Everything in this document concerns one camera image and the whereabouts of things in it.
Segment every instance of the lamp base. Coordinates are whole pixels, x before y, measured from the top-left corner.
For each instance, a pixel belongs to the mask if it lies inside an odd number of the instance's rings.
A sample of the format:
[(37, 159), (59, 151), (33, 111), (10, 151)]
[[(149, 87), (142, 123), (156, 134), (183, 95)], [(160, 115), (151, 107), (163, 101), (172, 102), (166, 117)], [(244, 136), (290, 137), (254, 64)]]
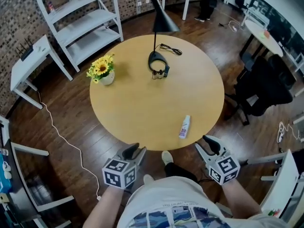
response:
[(152, 62), (154, 61), (162, 61), (166, 66), (168, 66), (166, 59), (157, 51), (153, 51), (149, 55), (148, 64), (151, 71), (154, 71), (154, 69), (151, 67)]

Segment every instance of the person's arm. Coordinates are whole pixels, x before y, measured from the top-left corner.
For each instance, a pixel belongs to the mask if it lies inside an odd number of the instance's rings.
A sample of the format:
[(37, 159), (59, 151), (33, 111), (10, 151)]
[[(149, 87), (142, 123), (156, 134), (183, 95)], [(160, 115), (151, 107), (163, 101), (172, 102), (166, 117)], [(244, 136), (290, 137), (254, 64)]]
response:
[(262, 213), (257, 202), (246, 192), (236, 179), (222, 185), (233, 218), (247, 219)]
[(86, 219), (83, 228), (112, 228), (124, 190), (109, 186)]

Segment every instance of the white shelf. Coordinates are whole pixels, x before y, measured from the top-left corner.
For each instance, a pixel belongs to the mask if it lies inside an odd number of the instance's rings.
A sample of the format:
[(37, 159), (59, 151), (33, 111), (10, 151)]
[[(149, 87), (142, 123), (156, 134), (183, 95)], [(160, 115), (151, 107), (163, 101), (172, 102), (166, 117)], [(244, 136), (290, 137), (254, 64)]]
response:
[(58, 32), (58, 38), (67, 46), (80, 36), (115, 17), (114, 13), (97, 9), (64, 27)]
[(75, 64), (78, 65), (93, 53), (120, 37), (120, 34), (104, 26), (95, 29), (67, 48)]
[(56, 12), (49, 13), (48, 14), (49, 20), (54, 24), (58, 20), (62, 19), (64, 16), (68, 15), (69, 13), (93, 1), (96, 0), (72, 0), (70, 2), (67, 2), (66, 4), (56, 9)]

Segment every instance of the white vase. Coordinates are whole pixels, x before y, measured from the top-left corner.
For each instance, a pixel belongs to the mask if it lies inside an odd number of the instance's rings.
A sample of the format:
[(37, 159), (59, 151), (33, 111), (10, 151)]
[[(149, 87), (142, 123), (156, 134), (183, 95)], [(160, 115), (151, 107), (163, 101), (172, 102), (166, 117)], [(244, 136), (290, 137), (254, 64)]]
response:
[(103, 85), (108, 86), (108, 85), (110, 85), (114, 81), (114, 78), (115, 78), (115, 72), (111, 71), (107, 77), (101, 78), (100, 82)]

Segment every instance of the wooden floor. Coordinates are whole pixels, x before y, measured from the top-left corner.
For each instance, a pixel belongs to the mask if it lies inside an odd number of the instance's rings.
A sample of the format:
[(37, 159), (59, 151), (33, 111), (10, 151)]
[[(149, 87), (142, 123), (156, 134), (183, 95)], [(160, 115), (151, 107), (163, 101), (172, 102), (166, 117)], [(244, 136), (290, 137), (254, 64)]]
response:
[[(238, 53), (250, 34), (247, 30), (234, 33), (228, 28), (227, 24), (231, 20), (228, 16), (238, 21), (243, 17), (224, 4), (218, 5), (218, 10), (221, 12), (216, 10), (210, 21), (201, 23), (194, 20), (193, 17), (199, 11), (198, 5), (198, 3), (189, 5), (186, 21), (181, 20), (183, 5), (167, 10), (169, 16), (181, 29), (180, 32), (172, 35), (189, 41), (203, 50), (218, 67), (225, 92), (233, 93), (233, 85), (243, 68)], [(124, 23), (124, 38), (151, 34), (154, 17), (155, 14), (150, 13)], [(257, 43), (252, 43), (250, 50), (253, 51), (256, 47)], [(72, 82), (68, 81), (55, 65), (44, 70), (34, 82), (41, 93), (42, 101), (52, 112), (54, 125), (60, 134), (82, 150), (84, 166), (99, 178), (101, 184), (99, 195), (105, 190), (102, 166), (107, 158), (112, 157), (125, 145), (99, 123), (90, 104), (90, 80), (86, 77), (86, 70), (94, 59), (102, 56), (108, 49), (109, 47), (99, 51), (83, 63), (80, 73), (76, 74), (71, 66), (68, 67), (69, 72), (74, 74)], [(291, 90), (292, 93), (303, 86), (300, 76), (296, 77), (298, 81)], [(36, 92), (30, 90), (29, 95), (38, 100)], [(279, 122), (291, 123), (303, 111), (303, 102), (304, 94), (295, 98), (290, 104), (270, 107), (263, 116), (250, 117), (249, 126), (242, 125), (239, 114), (225, 122), (224, 114), (228, 114), (231, 110), (229, 104), (225, 103), (218, 122), (209, 134), (223, 140), (240, 160), (276, 154), (279, 147), (276, 143)], [(38, 110), (24, 100), (21, 100), (11, 115), (10, 135), (12, 141), (16, 143), (50, 152), (48, 158), (19, 153), (27, 182), (39, 203), (68, 195), (75, 197), (75, 202), (43, 213), (50, 226), (54, 227), (60, 221), (71, 219), (73, 227), (80, 227), (97, 203), (95, 194), (97, 183), (94, 176), (81, 169), (79, 151), (58, 137), (55, 129), (51, 127), (51, 119), (45, 107)], [(290, 133), (286, 134), (280, 147), (283, 150), (302, 148)], [(193, 144), (171, 153), (178, 165), (193, 172), (199, 179), (202, 177), (201, 169), (204, 168), (204, 163), (198, 157)], [(161, 153), (150, 151), (147, 153), (140, 174), (143, 176), (148, 173), (156, 179), (163, 178), (163, 168)], [(262, 174), (271, 175), (273, 168), (274, 166), (269, 164), (246, 166), (241, 170), (239, 181), (258, 202), (262, 201), (269, 189), (269, 183), (261, 182), (259, 177)], [(136, 187), (142, 183), (142, 179), (138, 179)], [(203, 183), (202, 187), (212, 201), (226, 203), (219, 185), (207, 182)], [(126, 204), (128, 197), (129, 194), (125, 194), (123, 205)]]

